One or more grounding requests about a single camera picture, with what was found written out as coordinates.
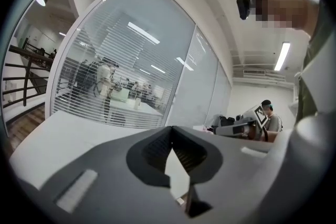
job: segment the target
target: air vent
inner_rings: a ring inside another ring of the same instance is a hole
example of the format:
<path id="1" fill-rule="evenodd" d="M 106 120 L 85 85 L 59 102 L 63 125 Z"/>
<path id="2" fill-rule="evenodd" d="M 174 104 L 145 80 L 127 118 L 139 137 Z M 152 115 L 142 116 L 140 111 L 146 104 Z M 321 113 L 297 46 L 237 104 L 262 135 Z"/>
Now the air vent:
<path id="1" fill-rule="evenodd" d="M 265 70 L 255 70 L 255 69 L 244 69 L 243 76 L 245 77 L 245 75 L 265 76 L 266 71 Z"/>

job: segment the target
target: fluorescent light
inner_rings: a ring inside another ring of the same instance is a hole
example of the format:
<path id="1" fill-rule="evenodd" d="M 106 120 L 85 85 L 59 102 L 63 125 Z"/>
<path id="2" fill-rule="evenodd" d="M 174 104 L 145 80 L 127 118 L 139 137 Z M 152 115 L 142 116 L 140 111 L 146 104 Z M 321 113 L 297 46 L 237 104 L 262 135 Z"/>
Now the fluorescent light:
<path id="1" fill-rule="evenodd" d="M 137 34 L 141 34 L 143 36 L 145 36 L 146 38 L 150 39 L 151 41 L 153 41 L 155 44 L 159 44 L 160 42 L 153 37 L 152 35 L 148 34 L 145 30 L 141 29 L 139 26 L 136 26 L 135 24 L 129 22 L 128 26 L 133 28 L 134 30 L 136 30 L 138 33 Z"/>
<path id="2" fill-rule="evenodd" d="M 190 71 L 194 71 L 194 69 L 192 69 L 187 63 L 185 63 L 180 57 L 177 57 L 177 60 L 183 64 L 187 69 L 189 69 Z"/>
<path id="3" fill-rule="evenodd" d="M 145 70 L 139 69 L 142 72 L 145 72 L 146 74 L 150 75 L 150 73 L 146 72 Z"/>
<path id="4" fill-rule="evenodd" d="M 289 42 L 284 42 L 282 43 L 282 49 L 281 49 L 281 53 L 277 62 L 277 65 L 275 66 L 275 71 L 279 71 L 282 67 L 282 65 L 284 64 L 283 62 L 285 61 L 285 58 L 287 56 L 288 50 L 290 47 L 290 43 Z"/>
<path id="5" fill-rule="evenodd" d="M 44 0 L 36 0 L 38 4 L 40 4 L 42 7 L 46 6 L 46 2 Z"/>
<path id="6" fill-rule="evenodd" d="M 157 68 L 157 67 L 155 67 L 154 65 L 151 65 L 151 67 L 153 67 L 153 68 L 157 69 L 158 71 L 160 71 L 160 72 L 162 72 L 162 73 L 164 73 L 164 74 L 165 74 L 165 72 L 164 72 L 164 71 L 162 71 L 160 68 Z"/>

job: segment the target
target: white desk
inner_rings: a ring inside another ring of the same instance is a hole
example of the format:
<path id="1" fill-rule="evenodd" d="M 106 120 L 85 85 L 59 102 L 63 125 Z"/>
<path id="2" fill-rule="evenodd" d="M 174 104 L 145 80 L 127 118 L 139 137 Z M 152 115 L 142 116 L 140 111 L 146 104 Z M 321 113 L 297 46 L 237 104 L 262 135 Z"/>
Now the white desk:
<path id="1" fill-rule="evenodd" d="M 57 111 L 23 140 L 9 162 L 19 178 L 40 189 L 55 172 L 96 145 L 143 131 Z M 174 151 L 167 159 L 165 173 L 171 177 L 174 197 L 187 192 L 189 177 Z"/>
<path id="2" fill-rule="evenodd" d="M 163 115 L 160 112 L 143 102 L 140 103 L 138 109 L 135 109 L 134 105 L 134 99 L 127 99 L 126 102 L 111 99 L 108 120 L 113 121 L 116 118 L 116 123 L 119 123 L 120 116 L 115 118 L 114 116 L 121 114 L 125 118 L 125 127 L 155 128 L 161 126 Z"/>

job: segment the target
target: wooden floor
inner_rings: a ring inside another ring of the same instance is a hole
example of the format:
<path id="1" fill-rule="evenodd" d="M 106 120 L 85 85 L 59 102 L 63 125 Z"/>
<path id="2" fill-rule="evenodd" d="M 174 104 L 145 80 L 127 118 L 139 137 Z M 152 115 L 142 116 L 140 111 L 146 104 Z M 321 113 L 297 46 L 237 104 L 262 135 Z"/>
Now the wooden floor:
<path id="1" fill-rule="evenodd" d="M 40 106 L 7 125 L 9 142 L 14 151 L 19 144 L 43 121 L 45 106 Z"/>

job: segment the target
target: white ceiling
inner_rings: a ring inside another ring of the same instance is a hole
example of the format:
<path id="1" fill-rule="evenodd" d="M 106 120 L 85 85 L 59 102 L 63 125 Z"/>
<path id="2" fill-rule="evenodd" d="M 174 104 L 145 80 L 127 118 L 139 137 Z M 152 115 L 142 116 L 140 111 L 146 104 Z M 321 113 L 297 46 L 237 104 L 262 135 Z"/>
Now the white ceiling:
<path id="1" fill-rule="evenodd" d="M 239 18 L 236 0 L 206 0 L 225 34 L 233 56 L 234 68 L 273 69 L 279 57 L 282 42 L 291 42 L 291 48 L 282 73 L 300 70 L 309 38 L 301 31 L 271 27 L 256 22 L 253 15 L 245 21 Z"/>

